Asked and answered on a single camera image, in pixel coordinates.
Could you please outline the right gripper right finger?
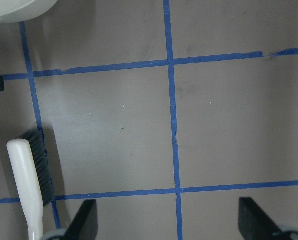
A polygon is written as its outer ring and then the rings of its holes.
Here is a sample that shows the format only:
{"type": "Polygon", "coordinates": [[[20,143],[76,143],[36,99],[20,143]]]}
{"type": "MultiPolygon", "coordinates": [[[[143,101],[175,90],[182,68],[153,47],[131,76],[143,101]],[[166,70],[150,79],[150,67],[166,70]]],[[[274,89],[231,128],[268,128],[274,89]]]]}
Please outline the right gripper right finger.
{"type": "Polygon", "coordinates": [[[238,230],[245,240],[298,240],[298,229],[280,228],[251,197],[239,199],[238,230]]]}

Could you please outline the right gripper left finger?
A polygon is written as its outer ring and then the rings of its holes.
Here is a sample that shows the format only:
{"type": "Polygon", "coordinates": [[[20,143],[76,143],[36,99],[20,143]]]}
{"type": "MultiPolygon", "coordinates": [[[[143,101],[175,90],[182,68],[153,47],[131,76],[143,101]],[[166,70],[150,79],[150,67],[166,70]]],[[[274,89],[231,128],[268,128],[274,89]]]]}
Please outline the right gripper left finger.
{"type": "Polygon", "coordinates": [[[42,240],[95,240],[98,235],[97,200],[85,200],[67,229],[45,233],[42,240]]]}

